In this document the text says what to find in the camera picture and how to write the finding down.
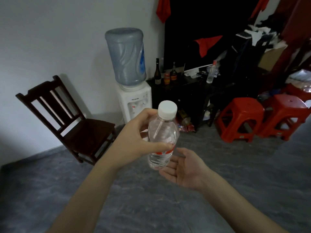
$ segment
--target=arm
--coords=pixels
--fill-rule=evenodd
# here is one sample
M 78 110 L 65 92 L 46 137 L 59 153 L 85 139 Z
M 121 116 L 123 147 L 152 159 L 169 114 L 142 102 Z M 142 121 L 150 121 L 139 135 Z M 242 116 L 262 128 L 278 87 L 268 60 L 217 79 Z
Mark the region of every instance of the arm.
M 195 152 L 186 148 L 177 149 L 185 157 L 172 156 L 160 174 L 172 182 L 201 192 L 235 232 L 288 233 L 209 169 Z
M 96 163 L 57 217 L 48 233 L 93 232 L 117 172 L 142 155 L 173 148 L 172 144 L 150 143 L 142 139 L 146 134 L 141 131 L 148 128 L 149 118 L 156 113 L 157 110 L 144 109 L 123 128 L 113 145 Z

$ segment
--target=red plastic stool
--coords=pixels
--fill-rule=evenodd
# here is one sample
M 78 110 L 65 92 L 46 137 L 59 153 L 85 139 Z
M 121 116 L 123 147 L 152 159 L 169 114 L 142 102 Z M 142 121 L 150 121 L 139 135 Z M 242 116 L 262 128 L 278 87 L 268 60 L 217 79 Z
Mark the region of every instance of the red plastic stool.
M 233 99 L 216 120 L 221 129 L 221 139 L 225 142 L 232 142 L 234 139 L 246 139 L 247 142 L 251 142 L 262 122 L 263 113 L 262 105 L 253 98 Z M 243 127 L 245 122 L 252 132 L 248 133 Z
M 286 94 L 289 94 L 292 96 L 297 96 L 303 102 L 311 100 L 311 93 L 310 92 L 305 92 L 305 91 L 295 87 L 291 83 L 287 84 L 286 87 L 282 88 L 281 93 L 286 93 Z
M 310 113 L 307 105 L 292 95 L 274 95 L 262 105 L 265 108 L 265 117 L 256 134 L 263 138 L 273 135 L 281 136 L 283 140 L 288 141 Z M 291 118 L 297 118 L 297 121 L 294 122 Z M 289 129 L 282 129 L 282 124 L 286 124 Z

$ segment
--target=white bottle cap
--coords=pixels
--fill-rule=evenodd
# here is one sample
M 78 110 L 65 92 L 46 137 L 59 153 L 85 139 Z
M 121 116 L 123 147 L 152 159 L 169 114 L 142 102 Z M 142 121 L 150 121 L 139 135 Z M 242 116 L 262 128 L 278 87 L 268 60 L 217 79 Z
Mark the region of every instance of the white bottle cap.
M 173 120 L 177 113 L 177 105 L 172 101 L 162 101 L 158 107 L 158 115 L 164 120 Z

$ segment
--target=wooden chair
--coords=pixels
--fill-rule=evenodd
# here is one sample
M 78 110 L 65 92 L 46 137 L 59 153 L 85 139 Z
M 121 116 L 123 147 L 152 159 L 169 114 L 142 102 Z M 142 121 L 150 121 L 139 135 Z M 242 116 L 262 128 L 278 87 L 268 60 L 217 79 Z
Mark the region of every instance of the wooden chair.
M 86 119 L 60 78 L 55 75 L 53 79 L 54 80 L 51 82 L 46 81 L 30 89 L 25 96 L 18 93 L 16 97 L 51 130 L 80 163 L 86 161 L 87 163 L 95 165 L 109 145 L 115 140 L 115 125 L 101 120 Z M 67 104 L 56 89 L 60 89 L 62 92 L 61 95 L 65 95 Z M 58 123 L 60 126 L 59 129 L 56 129 L 32 104 L 35 100 L 37 100 Z M 78 118 L 80 118 L 81 121 L 67 134 L 64 136 L 61 135 L 61 133 Z M 107 142 L 107 144 L 98 157 L 96 157 L 95 154 L 104 142 Z

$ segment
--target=plastic water bottle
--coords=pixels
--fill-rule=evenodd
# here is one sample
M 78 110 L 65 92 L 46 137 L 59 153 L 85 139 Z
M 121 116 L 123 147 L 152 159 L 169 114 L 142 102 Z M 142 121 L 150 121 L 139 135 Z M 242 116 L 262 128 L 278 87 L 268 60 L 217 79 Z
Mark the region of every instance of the plastic water bottle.
M 213 65 L 210 67 L 209 71 L 208 71 L 208 77 L 206 79 L 207 83 L 212 83 L 215 73 L 216 73 L 216 61 L 213 61 Z
M 175 122 L 177 105 L 172 101 L 162 101 L 158 107 L 158 114 L 153 116 L 148 125 L 150 142 L 165 142 L 174 145 L 166 152 L 148 155 L 148 164 L 152 169 L 159 170 L 169 163 L 169 159 L 179 137 L 179 129 Z

